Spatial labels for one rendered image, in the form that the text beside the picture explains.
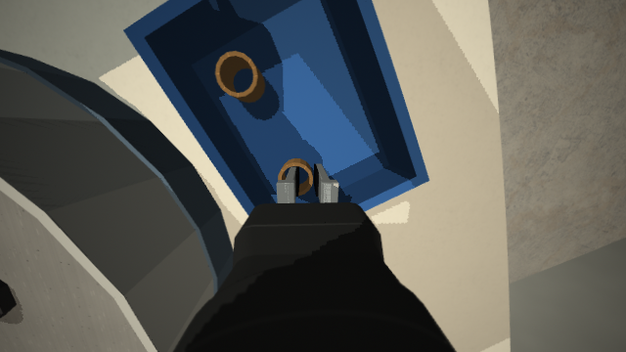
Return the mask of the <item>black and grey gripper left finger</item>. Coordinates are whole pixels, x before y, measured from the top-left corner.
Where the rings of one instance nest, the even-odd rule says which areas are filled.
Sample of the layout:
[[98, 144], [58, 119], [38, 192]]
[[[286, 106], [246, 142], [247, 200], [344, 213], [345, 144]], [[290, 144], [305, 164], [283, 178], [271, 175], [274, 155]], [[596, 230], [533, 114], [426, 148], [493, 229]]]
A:
[[278, 203], [295, 203], [299, 193], [299, 166], [292, 166], [286, 180], [277, 182]]

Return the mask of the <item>blue open crate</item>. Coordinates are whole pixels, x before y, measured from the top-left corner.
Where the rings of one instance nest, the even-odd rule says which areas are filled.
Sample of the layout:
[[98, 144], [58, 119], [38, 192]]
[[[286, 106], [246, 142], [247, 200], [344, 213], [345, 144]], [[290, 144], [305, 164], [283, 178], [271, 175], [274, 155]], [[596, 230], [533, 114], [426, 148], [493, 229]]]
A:
[[[249, 215], [277, 202], [284, 164], [337, 180], [367, 211], [429, 181], [372, 0], [168, 0], [123, 30]], [[261, 98], [221, 89], [216, 64], [247, 55]]]

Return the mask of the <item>bronze bushing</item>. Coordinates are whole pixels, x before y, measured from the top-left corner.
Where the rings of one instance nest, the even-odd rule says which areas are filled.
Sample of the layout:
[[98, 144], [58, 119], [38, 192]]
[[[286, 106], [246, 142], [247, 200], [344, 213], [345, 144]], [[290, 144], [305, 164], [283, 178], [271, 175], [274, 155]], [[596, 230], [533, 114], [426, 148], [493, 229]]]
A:
[[287, 170], [289, 167], [292, 167], [292, 166], [299, 166], [301, 168], [304, 168], [307, 171], [308, 175], [309, 175], [307, 180], [304, 183], [299, 184], [299, 193], [298, 193], [298, 195], [299, 196], [304, 195], [304, 194], [306, 194], [310, 190], [311, 186], [313, 185], [313, 174], [312, 174], [311, 167], [307, 163], [307, 161], [305, 161], [305, 160], [303, 160], [301, 158], [293, 158], [293, 159], [288, 160], [284, 164], [284, 166], [282, 167], [282, 169], [281, 169], [281, 171], [280, 171], [280, 173], [278, 175], [278, 181], [279, 180], [286, 180], [285, 170]]
[[[244, 68], [252, 69], [252, 84], [244, 92], [237, 93], [234, 87], [234, 77], [239, 70]], [[252, 103], [259, 100], [264, 93], [264, 77], [254, 62], [244, 53], [233, 51], [221, 56], [216, 64], [215, 75], [222, 90], [240, 101]]]

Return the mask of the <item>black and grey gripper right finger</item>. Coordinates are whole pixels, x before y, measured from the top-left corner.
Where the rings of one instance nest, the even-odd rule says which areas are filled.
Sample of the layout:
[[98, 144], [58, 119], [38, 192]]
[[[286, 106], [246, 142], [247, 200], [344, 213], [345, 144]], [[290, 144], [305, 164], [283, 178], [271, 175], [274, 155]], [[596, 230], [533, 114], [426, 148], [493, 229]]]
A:
[[338, 181], [330, 180], [321, 163], [314, 164], [314, 188], [320, 202], [338, 202]]

